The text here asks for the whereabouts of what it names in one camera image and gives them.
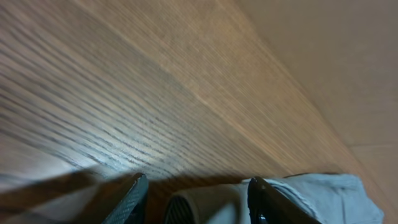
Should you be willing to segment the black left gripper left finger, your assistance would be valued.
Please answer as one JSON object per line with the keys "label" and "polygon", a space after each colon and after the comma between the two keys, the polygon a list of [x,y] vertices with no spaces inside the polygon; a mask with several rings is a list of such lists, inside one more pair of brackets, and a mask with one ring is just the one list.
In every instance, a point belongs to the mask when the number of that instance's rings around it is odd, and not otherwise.
{"label": "black left gripper left finger", "polygon": [[78,223],[143,223],[149,181],[143,173],[128,174],[100,186]]}

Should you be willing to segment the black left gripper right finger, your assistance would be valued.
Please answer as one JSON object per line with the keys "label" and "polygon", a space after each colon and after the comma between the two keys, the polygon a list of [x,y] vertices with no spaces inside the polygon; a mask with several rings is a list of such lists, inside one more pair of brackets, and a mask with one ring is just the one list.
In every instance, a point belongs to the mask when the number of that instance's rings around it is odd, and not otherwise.
{"label": "black left gripper right finger", "polygon": [[320,224],[260,177],[250,180],[247,201],[252,224]]}

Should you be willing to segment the grey shorts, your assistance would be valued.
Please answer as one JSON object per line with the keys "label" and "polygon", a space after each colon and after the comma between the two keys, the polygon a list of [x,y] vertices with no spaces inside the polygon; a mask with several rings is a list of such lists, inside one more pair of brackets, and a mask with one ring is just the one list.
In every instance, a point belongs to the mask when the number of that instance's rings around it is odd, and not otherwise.
{"label": "grey shorts", "polygon": [[[382,223],[384,212],[352,174],[300,174],[266,180],[289,202],[320,223]],[[164,223],[250,223],[249,180],[175,193]]]}

